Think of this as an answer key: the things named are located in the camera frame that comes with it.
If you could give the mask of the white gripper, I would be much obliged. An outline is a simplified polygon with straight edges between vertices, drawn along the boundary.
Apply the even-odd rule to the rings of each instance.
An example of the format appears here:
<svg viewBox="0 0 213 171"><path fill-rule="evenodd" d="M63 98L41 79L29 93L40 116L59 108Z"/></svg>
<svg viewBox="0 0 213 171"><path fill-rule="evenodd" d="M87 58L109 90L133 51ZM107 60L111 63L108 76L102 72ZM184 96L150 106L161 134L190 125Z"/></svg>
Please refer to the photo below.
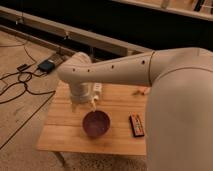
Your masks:
<svg viewBox="0 0 213 171"><path fill-rule="evenodd" d="M89 104L93 112L97 110L93 83L70 84L69 90L73 112L77 110L80 104Z"/></svg>

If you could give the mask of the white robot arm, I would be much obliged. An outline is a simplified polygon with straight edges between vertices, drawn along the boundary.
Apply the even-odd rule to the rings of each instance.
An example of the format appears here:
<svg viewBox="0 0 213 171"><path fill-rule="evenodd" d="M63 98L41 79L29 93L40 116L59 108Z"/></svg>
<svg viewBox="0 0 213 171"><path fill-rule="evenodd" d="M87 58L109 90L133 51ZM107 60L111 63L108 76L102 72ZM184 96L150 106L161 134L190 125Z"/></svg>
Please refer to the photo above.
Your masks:
<svg viewBox="0 0 213 171"><path fill-rule="evenodd" d="M148 171L213 171L213 51L176 48L97 63L78 52L58 75L77 103L88 100L93 82L149 87Z"/></svg>

